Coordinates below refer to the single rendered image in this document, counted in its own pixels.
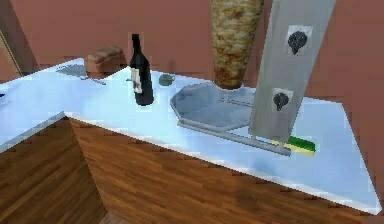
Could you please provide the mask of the brown bread loaf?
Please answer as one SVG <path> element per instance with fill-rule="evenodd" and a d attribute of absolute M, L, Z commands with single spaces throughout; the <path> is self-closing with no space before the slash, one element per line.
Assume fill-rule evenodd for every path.
<path fill-rule="evenodd" d="M 125 68 L 127 61 L 120 47 L 109 46 L 87 55 L 84 58 L 84 66 L 88 76 L 104 78 Z"/>

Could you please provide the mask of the black wine bottle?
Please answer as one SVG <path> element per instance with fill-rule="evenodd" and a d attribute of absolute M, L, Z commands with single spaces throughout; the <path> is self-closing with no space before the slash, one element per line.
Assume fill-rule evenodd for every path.
<path fill-rule="evenodd" d="M 138 34 L 132 35 L 132 45 L 133 55 L 130 60 L 130 68 L 135 100 L 138 105 L 147 106 L 154 101 L 150 64 L 142 52 Z"/>

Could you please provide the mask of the grey flat object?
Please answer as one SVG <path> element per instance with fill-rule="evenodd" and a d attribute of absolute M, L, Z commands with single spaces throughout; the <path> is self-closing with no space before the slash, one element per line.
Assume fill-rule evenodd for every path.
<path fill-rule="evenodd" d="M 58 69 L 59 73 L 70 75 L 70 76 L 76 76 L 76 77 L 86 77 L 87 72 L 83 65 L 73 64 L 73 65 L 66 65 L 63 67 L 60 67 Z"/>

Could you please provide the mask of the small grey-green round object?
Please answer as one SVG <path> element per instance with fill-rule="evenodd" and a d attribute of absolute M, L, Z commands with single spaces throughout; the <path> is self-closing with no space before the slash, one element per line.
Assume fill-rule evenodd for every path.
<path fill-rule="evenodd" d="M 171 74 L 162 74 L 159 77 L 159 84 L 161 86 L 170 86 L 175 80 L 175 76 Z"/>

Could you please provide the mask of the brown kebab meat cone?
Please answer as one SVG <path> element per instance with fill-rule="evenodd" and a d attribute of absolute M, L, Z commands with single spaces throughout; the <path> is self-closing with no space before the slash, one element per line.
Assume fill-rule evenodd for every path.
<path fill-rule="evenodd" d="M 242 86 L 264 0 L 210 0 L 215 84 Z"/>

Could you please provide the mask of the wooden counter with white top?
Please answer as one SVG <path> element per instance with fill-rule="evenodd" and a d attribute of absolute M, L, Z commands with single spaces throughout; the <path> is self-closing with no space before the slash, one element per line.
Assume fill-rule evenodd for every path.
<path fill-rule="evenodd" d="M 127 72 L 102 82 L 51 67 L 0 84 L 0 224 L 384 224 L 339 104 L 306 100 L 289 157 L 178 126 L 169 101 L 133 99 Z"/>

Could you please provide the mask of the grey kebab machine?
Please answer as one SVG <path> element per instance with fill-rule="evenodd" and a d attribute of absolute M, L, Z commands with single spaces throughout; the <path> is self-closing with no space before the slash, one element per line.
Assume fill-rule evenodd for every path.
<path fill-rule="evenodd" d="M 170 100 L 178 125 L 281 155 L 337 0 L 273 0 L 255 91 L 212 82 Z"/>

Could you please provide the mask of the green and yellow sponge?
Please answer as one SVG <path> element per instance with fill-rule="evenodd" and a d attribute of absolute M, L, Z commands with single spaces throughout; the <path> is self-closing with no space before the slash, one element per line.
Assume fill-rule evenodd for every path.
<path fill-rule="evenodd" d="M 293 152 L 310 156 L 313 156 L 316 152 L 316 145 L 313 142 L 294 136 L 289 138 L 288 142 L 284 144 L 284 147 Z"/>

